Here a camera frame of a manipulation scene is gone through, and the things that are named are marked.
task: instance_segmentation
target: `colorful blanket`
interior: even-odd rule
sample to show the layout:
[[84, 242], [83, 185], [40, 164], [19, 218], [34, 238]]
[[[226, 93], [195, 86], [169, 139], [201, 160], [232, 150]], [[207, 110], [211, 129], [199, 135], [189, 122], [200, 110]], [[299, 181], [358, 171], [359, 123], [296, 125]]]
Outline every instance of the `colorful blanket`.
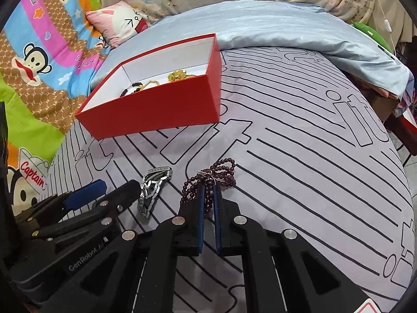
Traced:
[[0, 101], [12, 133], [8, 179], [15, 212], [36, 202], [73, 114], [110, 51], [85, 19], [85, 11], [100, 6], [100, 0], [21, 0], [0, 34]]

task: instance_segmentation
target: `pink pillow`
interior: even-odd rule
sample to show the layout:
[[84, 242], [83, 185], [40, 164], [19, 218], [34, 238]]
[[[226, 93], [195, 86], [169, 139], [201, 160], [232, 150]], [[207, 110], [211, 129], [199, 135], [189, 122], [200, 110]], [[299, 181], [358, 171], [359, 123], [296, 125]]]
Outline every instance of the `pink pillow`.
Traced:
[[142, 14], [124, 1], [99, 10], [86, 11], [85, 16], [113, 48], [148, 27]]

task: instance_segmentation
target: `white label with red border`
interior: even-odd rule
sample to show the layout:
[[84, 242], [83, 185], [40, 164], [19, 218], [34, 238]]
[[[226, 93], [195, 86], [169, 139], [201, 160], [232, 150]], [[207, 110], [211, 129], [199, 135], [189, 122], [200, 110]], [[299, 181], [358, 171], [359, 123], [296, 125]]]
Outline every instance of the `white label with red border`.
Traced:
[[372, 299], [368, 299], [354, 313], [381, 313], [381, 311]]

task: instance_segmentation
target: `open red box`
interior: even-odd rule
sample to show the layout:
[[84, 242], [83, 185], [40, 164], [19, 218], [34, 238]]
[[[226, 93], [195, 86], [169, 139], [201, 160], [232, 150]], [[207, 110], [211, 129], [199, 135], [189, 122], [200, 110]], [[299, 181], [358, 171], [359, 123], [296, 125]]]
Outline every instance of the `open red box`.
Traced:
[[[196, 75], [168, 82], [185, 70]], [[215, 123], [220, 117], [222, 60], [215, 34], [171, 43], [132, 57], [108, 74], [76, 112], [96, 139], [171, 127]], [[132, 82], [157, 80], [123, 97]]]

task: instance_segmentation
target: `green pillow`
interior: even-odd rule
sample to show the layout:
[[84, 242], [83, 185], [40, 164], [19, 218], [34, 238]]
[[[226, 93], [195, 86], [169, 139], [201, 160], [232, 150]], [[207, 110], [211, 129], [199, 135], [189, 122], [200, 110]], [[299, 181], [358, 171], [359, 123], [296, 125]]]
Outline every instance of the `green pillow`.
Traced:
[[352, 25], [356, 29], [359, 29], [360, 31], [364, 32], [366, 35], [374, 39], [374, 41], [376, 41], [379, 45], [381, 45], [387, 51], [393, 54], [393, 50], [391, 49], [391, 47], [388, 45], [385, 39], [376, 30], [360, 22], [354, 22], [352, 23]]

